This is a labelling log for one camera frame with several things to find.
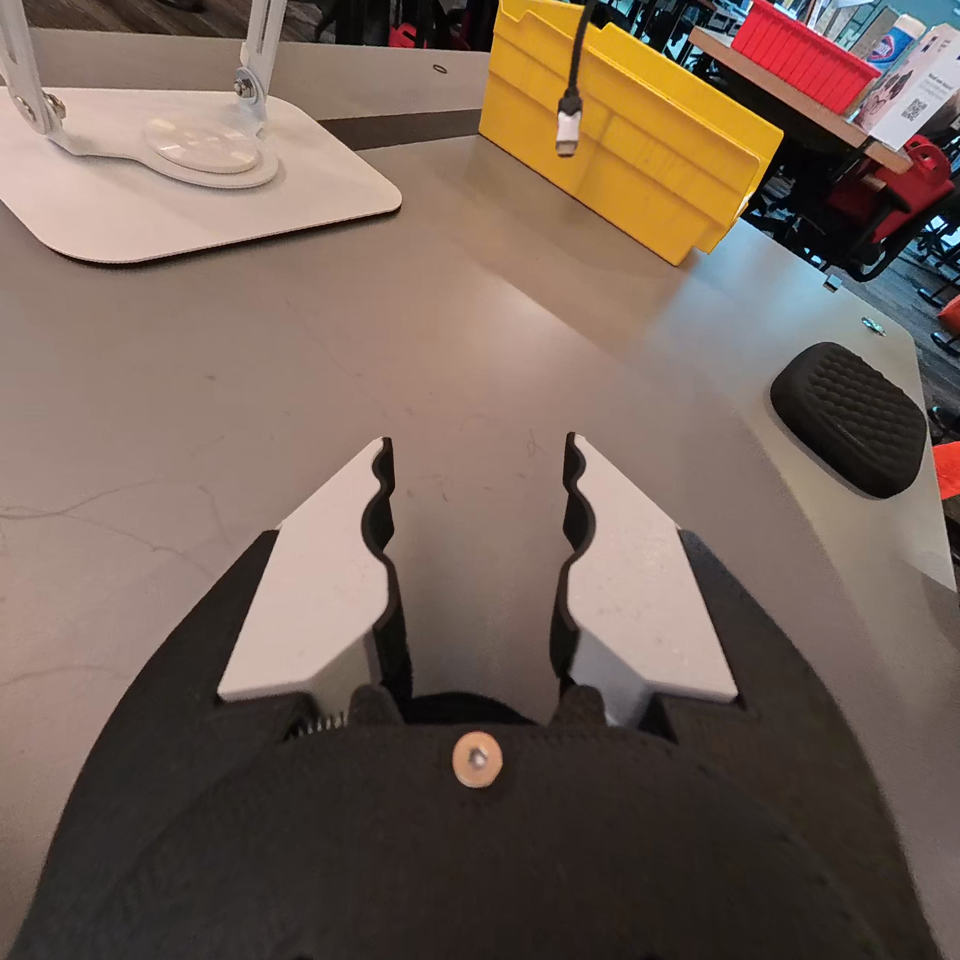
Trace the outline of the red plastic bin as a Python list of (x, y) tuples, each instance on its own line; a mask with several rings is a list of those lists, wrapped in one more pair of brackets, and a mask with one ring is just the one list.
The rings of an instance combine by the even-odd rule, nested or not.
[(766, 1), (751, 4), (730, 49), (834, 114), (846, 114), (882, 75)]

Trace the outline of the black textured wrist rest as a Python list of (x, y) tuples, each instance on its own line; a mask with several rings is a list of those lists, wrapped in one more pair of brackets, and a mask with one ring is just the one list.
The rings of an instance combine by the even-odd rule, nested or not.
[(862, 494), (893, 498), (916, 480), (928, 445), (924, 412), (845, 346), (803, 350), (773, 379), (770, 401), (789, 431)]

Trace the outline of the brown wooden table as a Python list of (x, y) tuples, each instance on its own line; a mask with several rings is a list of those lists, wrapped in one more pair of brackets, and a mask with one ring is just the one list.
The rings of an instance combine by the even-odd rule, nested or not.
[(759, 66), (747, 56), (733, 50), (729, 36), (712, 30), (694, 27), (690, 30), (689, 41), (702, 54), (713, 58), (717, 63), (763, 90), (794, 113), (827, 131), (861, 155), (869, 157), (895, 174), (904, 174), (911, 167), (910, 157), (903, 150), (893, 150), (880, 141), (870, 137), (846, 117), (836, 114), (809, 95), (792, 87), (782, 78)]

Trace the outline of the blue white wipes canister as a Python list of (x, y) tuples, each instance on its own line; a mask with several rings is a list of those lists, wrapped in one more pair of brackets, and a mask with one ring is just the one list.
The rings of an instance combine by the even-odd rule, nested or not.
[(888, 70), (923, 37), (926, 30), (926, 24), (917, 18), (909, 14), (899, 15), (873, 46), (866, 63), (879, 71)]

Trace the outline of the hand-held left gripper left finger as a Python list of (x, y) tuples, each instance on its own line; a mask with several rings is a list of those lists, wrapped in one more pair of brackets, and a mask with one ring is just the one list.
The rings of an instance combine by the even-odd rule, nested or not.
[(309, 696), (345, 714), (354, 690), (412, 696), (396, 568), (390, 438), (375, 438), (275, 528), (269, 558), (218, 686), (223, 702)]

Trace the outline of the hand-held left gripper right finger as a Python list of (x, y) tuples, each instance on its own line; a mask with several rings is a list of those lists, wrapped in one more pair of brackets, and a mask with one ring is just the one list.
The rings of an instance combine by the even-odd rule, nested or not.
[(682, 529), (583, 435), (567, 433), (550, 664), (591, 689), (607, 726), (638, 727), (657, 696), (727, 706), (738, 686)]

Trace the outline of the yellow plastic bin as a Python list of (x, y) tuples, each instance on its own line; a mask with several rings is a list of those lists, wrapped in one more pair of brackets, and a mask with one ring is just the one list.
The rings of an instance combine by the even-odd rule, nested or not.
[(479, 134), (668, 263), (710, 254), (783, 131), (615, 24), (586, 27), (570, 111), (581, 18), (499, 3)]

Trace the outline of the red office chair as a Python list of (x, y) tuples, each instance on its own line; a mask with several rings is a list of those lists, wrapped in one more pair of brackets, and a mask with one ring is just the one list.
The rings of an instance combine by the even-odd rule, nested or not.
[(838, 263), (869, 279), (897, 258), (956, 192), (951, 162), (930, 138), (914, 134), (903, 150), (910, 161), (904, 173), (862, 160), (826, 197), (826, 208), (839, 218)]

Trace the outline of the white printed poster box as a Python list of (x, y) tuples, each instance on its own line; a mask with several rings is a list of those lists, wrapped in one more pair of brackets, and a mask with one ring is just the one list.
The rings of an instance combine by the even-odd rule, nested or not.
[(959, 30), (943, 23), (877, 81), (853, 123), (873, 140), (900, 150), (958, 87)]

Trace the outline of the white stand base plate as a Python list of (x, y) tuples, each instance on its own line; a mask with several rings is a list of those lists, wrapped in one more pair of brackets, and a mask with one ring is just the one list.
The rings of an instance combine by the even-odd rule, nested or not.
[(2, 2), (2, 204), (53, 252), (129, 265), (392, 213), (400, 190), (268, 95), (286, 2), (252, 2), (231, 91), (42, 86)]

